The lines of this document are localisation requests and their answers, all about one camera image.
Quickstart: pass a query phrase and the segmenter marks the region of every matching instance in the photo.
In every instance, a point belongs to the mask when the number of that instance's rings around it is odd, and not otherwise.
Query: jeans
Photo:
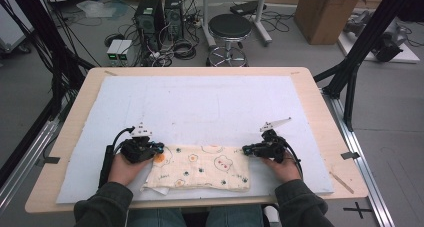
[[[185,227],[181,210],[177,208],[140,209],[128,213],[128,227]],[[260,205],[212,207],[206,227],[262,227]]]

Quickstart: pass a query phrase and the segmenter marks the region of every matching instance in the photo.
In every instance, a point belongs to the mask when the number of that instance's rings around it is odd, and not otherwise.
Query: black stool
[[[238,48],[231,47],[232,42],[246,39],[252,31],[252,25],[246,18],[236,14],[222,14],[209,21],[209,33],[214,38],[225,41],[225,47],[217,47],[209,53],[208,66],[247,66],[246,55]]]

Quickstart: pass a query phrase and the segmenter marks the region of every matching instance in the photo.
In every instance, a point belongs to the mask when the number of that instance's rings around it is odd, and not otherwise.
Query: dark green sleeve
[[[302,180],[292,180],[275,189],[284,227],[333,226],[324,216],[327,203],[306,186]]]
[[[132,197],[127,187],[113,182],[106,183],[91,198],[75,204],[75,226],[125,226]]]

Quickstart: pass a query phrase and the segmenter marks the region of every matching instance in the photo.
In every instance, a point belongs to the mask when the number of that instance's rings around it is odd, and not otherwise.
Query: cardboard box
[[[294,20],[309,44],[335,44],[358,0],[299,0]]]

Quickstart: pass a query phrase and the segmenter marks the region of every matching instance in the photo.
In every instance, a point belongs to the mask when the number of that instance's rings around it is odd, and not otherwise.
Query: folded cloth
[[[165,146],[163,154],[154,157],[143,187],[247,191],[249,158],[236,147]]]

